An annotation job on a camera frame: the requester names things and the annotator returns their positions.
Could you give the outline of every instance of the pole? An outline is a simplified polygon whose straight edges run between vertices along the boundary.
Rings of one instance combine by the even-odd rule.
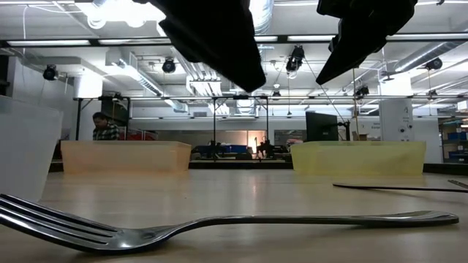
[[[351,134],[350,134],[350,123],[345,123],[344,128],[346,129],[346,141],[351,141]]]
[[[127,98],[127,122],[125,123],[125,135],[124,135],[124,140],[127,140],[128,135],[129,135],[129,125],[130,125],[130,112],[132,109],[132,102],[130,98]]]
[[[269,118],[268,118],[268,99],[266,99],[266,139],[269,140],[270,139],[270,121],[269,121]]]
[[[216,98],[213,99],[213,141],[214,141],[214,147],[216,147]],[[216,161],[216,157],[214,156],[215,150],[212,150],[211,157],[213,158],[213,161]]]
[[[76,132],[75,132],[75,140],[78,140],[80,137],[80,119],[81,119],[81,102],[83,99],[78,99],[78,114],[76,116]]]

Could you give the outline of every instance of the plaid shirt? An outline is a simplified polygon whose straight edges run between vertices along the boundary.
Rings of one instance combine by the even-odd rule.
[[[94,129],[93,140],[118,140],[120,132],[115,124],[108,123],[106,129]]]

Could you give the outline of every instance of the desk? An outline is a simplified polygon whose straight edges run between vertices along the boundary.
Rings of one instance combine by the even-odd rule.
[[[428,186],[455,187],[426,175]],[[162,249],[99,257],[0,226],[3,263],[461,263],[468,258],[468,194],[359,191],[294,176],[291,170],[190,170],[178,176],[50,174],[42,204],[104,224],[147,227],[221,215],[363,215],[442,210],[460,224],[419,229],[353,226],[213,226],[178,235]]]

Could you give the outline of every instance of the translucent container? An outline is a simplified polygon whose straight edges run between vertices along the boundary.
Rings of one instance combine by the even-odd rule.
[[[305,142],[291,147],[299,174],[340,177],[421,176],[425,153],[425,142]]]
[[[58,110],[0,96],[0,193],[41,198],[61,119]]]
[[[191,145],[164,141],[67,141],[61,144],[66,175],[157,175],[189,169]]]

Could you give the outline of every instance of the computer monitor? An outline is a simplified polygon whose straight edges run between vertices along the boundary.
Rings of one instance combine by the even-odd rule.
[[[307,141],[337,141],[338,120],[335,115],[306,112]]]

